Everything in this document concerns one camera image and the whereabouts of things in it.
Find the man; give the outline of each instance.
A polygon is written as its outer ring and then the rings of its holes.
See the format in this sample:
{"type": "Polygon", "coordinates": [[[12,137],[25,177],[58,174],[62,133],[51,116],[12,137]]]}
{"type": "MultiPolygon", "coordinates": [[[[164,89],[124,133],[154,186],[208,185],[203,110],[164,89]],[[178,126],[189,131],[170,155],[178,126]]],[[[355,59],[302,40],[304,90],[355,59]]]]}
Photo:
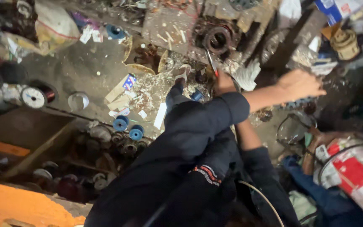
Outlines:
{"type": "Polygon", "coordinates": [[[165,132],[104,190],[85,226],[225,226],[237,208],[251,226],[280,226],[265,199],[238,180],[258,188],[285,226],[300,226],[247,117],[267,106],[325,95],[320,82],[293,70],[274,86],[239,94],[219,72],[219,97],[202,104],[182,95],[191,67],[181,70],[166,98],[165,132]]]}

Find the hand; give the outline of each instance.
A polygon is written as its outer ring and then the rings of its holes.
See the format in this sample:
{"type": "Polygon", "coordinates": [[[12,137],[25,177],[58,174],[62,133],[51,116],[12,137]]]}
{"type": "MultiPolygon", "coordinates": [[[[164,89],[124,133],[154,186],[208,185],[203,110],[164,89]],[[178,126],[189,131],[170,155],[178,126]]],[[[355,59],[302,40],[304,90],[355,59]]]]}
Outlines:
{"type": "Polygon", "coordinates": [[[316,76],[303,70],[292,70],[278,80],[275,88],[282,91],[287,101],[294,101],[309,96],[326,95],[321,86],[322,82],[316,76]]]}
{"type": "Polygon", "coordinates": [[[235,92],[235,91],[236,88],[232,78],[222,70],[218,69],[218,78],[217,78],[217,83],[215,85],[215,94],[222,95],[227,92],[235,92]]]}

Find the scissors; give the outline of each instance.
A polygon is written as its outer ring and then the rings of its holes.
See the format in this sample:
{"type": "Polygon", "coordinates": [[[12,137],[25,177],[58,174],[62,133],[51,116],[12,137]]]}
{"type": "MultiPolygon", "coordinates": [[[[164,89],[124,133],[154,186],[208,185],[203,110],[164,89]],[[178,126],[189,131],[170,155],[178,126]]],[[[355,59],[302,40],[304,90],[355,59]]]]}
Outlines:
{"type": "Polygon", "coordinates": [[[218,70],[214,66],[214,62],[211,59],[211,55],[209,54],[209,50],[205,49],[205,55],[207,56],[208,62],[212,67],[212,70],[214,70],[215,76],[218,77],[218,70]]]}

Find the blue plastic bobbin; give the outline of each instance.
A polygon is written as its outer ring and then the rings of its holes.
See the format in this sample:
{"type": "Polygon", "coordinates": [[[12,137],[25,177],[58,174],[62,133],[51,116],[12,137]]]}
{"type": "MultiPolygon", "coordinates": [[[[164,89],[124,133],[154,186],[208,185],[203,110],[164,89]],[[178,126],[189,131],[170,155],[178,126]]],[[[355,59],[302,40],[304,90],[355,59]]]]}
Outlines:
{"type": "Polygon", "coordinates": [[[110,24],[106,25],[106,30],[107,30],[108,36],[110,36],[114,40],[122,39],[125,37],[123,30],[121,30],[120,28],[117,28],[113,25],[110,25],[110,24]]]}
{"type": "Polygon", "coordinates": [[[113,121],[113,128],[117,131],[124,131],[127,129],[128,123],[128,117],[120,115],[113,121]]]}
{"type": "Polygon", "coordinates": [[[129,134],[129,136],[132,140],[140,140],[143,135],[144,135],[144,128],[137,124],[131,128],[131,131],[129,134]]]}
{"type": "Polygon", "coordinates": [[[190,95],[190,98],[196,102],[198,102],[200,99],[204,98],[204,95],[196,88],[196,91],[190,95]]]}

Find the cable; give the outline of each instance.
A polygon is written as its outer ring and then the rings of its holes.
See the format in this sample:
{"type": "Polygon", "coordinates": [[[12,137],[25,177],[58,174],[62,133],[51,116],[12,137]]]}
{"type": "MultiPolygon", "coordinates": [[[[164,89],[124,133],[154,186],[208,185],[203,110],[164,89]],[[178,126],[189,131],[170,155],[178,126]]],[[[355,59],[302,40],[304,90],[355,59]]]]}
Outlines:
{"type": "Polygon", "coordinates": [[[361,144],[355,144],[355,145],[352,145],[352,146],[346,147],[346,148],[342,149],[341,151],[339,151],[339,152],[335,153],[334,155],[330,156],[330,158],[328,158],[328,159],[326,160],[326,162],[324,163],[324,165],[323,165],[323,166],[322,166],[322,168],[320,169],[319,175],[317,176],[317,179],[318,179],[319,183],[321,184],[321,175],[322,175],[322,173],[324,172],[324,170],[326,169],[327,165],[328,165],[329,163],[331,163],[331,162],[333,161],[333,159],[334,159],[335,157],[337,157],[337,155],[339,155],[339,154],[341,154],[341,153],[343,153],[343,152],[346,152],[346,151],[348,151],[349,149],[352,149],[352,148],[355,148],[355,147],[361,147],[361,146],[363,146],[363,143],[361,143],[361,144]]]}
{"type": "Polygon", "coordinates": [[[273,207],[273,205],[270,203],[270,201],[268,201],[268,199],[265,197],[265,195],[263,193],[261,193],[261,191],[259,191],[253,185],[251,185],[251,184],[249,184],[249,183],[247,183],[245,181],[238,181],[238,182],[241,183],[241,184],[244,184],[244,185],[248,186],[249,188],[252,188],[256,192],[258,192],[265,199],[265,201],[270,205],[271,209],[273,209],[275,215],[277,216],[278,221],[280,222],[281,227],[284,227],[284,224],[282,223],[282,220],[281,220],[280,216],[278,215],[277,211],[275,210],[275,208],[273,207]]]}

